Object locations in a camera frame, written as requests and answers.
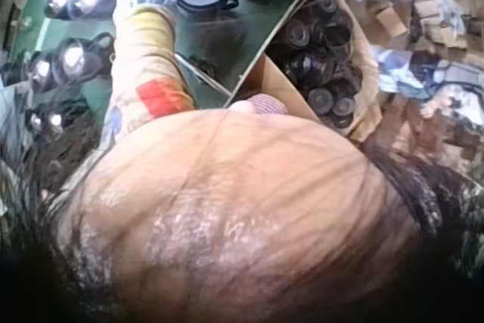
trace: red patch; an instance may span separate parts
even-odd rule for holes
[[[183,111],[183,99],[170,83],[172,79],[153,80],[136,88],[144,106],[154,117],[162,117]]]

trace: green table surface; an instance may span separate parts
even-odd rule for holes
[[[176,27],[176,51],[185,58],[203,59],[216,69],[216,80],[234,92],[240,78],[262,52],[262,47],[273,36],[275,29],[294,0],[270,0],[259,3],[239,0],[232,11],[217,14],[216,19],[193,21],[178,16]],[[28,0],[22,17],[31,17],[30,30],[18,33],[12,48],[11,58],[22,50],[34,52],[56,48],[65,37],[94,38],[102,32],[115,35],[112,20],[63,21],[44,17],[46,0]],[[199,108],[222,107],[229,97],[201,82],[191,71],[181,67]],[[92,109],[102,117],[107,109],[111,93],[110,80],[93,80],[68,90],[56,89],[36,95],[36,103],[52,98],[75,98],[83,93]]]

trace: sleeve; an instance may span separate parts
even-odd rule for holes
[[[193,110],[175,61],[173,0],[117,0],[108,122],[119,141],[156,118]]]

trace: black hair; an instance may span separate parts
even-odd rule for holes
[[[81,129],[74,123],[65,130],[68,142],[82,143],[81,138],[87,138],[86,124],[78,126]],[[84,160],[85,149],[68,150],[73,154],[67,158],[70,163]],[[277,309],[259,321],[375,323],[478,317],[482,278],[479,266],[476,268],[476,241],[482,233],[479,216],[484,208],[479,196],[472,194],[472,183],[429,160],[378,150],[373,145],[365,144],[362,150],[399,193],[420,226],[418,235],[405,245],[398,263],[389,262],[383,272],[388,275],[385,284],[362,290],[359,285],[367,284],[362,280],[363,267],[376,253],[384,238],[382,225],[388,223],[383,218],[376,221],[346,246],[338,259],[322,263],[287,285],[286,290],[302,294],[303,300],[295,304],[281,292],[280,300],[273,302]],[[42,164],[49,158],[45,153],[51,150],[34,148],[25,158],[21,148],[0,145],[2,159],[8,156],[18,161],[14,170],[4,163],[0,168],[2,202],[8,209],[0,218],[2,316],[38,322],[145,321],[117,293],[110,279],[108,256],[92,263],[82,242],[82,215],[72,224],[67,247],[60,247],[59,223],[70,208],[73,193],[61,197],[63,191],[58,188],[50,197],[42,197]],[[429,192],[442,218],[437,228],[430,228],[436,225],[420,211]]]

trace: cardboard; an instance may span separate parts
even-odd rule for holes
[[[356,95],[355,119],[352,125],[338,132],[364,141],[381,121],[380,106],[377,102],[378,66],[372,57],[370,44],[363,30],[354,18],[344,0],[338,0],[340,7],[348,12],[354,23],[353,29],[353,56],[352,62],[363,72],[361,92]],[[275,63],[266,55],[256,63],[244,82],[241,92],[257,91],[271,95],[286,105],[290,115],[302,117],[320,123],[320,119],[312,111],[301,94],[290,83],[287,77],[278,69]]]
[[[437,2],[435,0],[426,0],[423,2],[415,2],[415,9],[417,10],[417,14],[420,18],[428,18],[428,17],[440,17],[439,7],[437,6]]]
[[[454,30],[450,26],[442,28],[442,37],[447,47],[467,48],[466,38],[464,36],[455,37]]]
[[[405,36],[408,34],[408,28],[403,24],[399,15],[393,8],[387,8],[376,15],[385,31],[391,39]]]

